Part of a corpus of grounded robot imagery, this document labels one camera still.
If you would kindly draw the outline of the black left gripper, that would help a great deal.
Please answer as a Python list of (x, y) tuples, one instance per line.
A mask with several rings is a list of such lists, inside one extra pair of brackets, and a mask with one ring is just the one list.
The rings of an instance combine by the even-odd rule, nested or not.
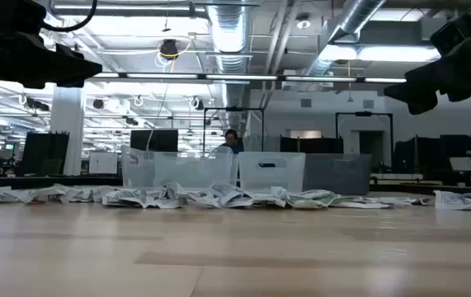
[(81, 87), (102, 72), (102, 65), (84, 58), (66, 45), (46, 48), (39, 36), (17, 33), (0, 35), (0, 81), (42, 89), (47, 83)]

